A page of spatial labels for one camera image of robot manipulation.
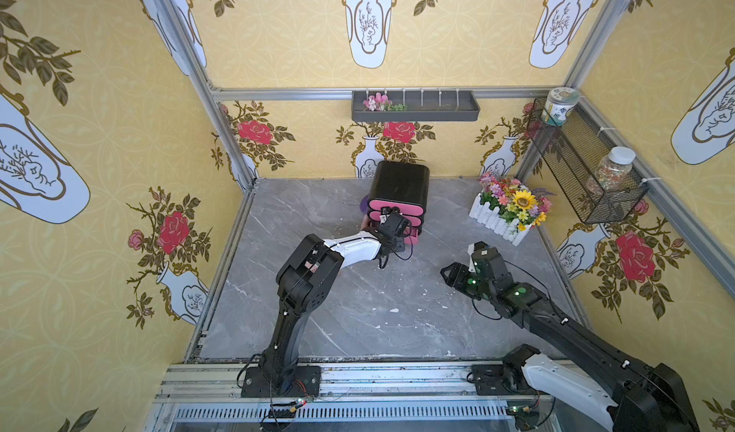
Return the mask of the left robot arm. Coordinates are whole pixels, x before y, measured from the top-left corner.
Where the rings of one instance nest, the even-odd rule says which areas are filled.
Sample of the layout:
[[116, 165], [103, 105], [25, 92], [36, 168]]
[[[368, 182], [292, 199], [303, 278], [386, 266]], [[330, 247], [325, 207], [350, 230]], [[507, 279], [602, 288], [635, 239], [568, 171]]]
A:
[[323, 240], [310, 234], [277, 274], [279, 315], [266, 349], [237, 375], [245, 399], [316, 397], [322, 369], [302, 365], [299, 349], [310, 314], [325, 302], [339, 272], [356, 263], [388, 259], [405, 249], [411, 223], [399, 209], [384, 209], [376, 223], [351, 236]]

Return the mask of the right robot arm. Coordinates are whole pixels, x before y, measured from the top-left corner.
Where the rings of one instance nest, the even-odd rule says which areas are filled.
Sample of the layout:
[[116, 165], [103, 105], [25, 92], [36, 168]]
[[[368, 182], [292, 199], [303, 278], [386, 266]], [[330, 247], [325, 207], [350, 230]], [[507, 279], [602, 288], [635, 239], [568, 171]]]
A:
[[502, 319], [549, 342], [577, 367], [570, 371], [534, 349], [520, 369], [526, 384], [560, 399], [608, 431], [696, 431], [683, 379], [669, 366], [646, 364], [616, 349], [561, 311], [537, 284], [516, 281], [495, 247], [476, 242], [467, 265], [451, 263], [444, 283], [486, 301]]

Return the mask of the black pink drawer cabinet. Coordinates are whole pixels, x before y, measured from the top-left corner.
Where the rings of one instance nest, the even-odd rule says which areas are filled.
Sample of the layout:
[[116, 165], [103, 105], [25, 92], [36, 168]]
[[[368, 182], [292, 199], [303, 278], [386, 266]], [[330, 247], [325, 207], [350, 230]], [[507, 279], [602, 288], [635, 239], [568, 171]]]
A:
[[428, 206], [430, 170], [419, 164], [382, 161], [373, 177], [369, 197], [369, 213], [363, 227], [378, 221], [383, 207], [397, 207], [409, 220], [408, 244], [417, 245]]

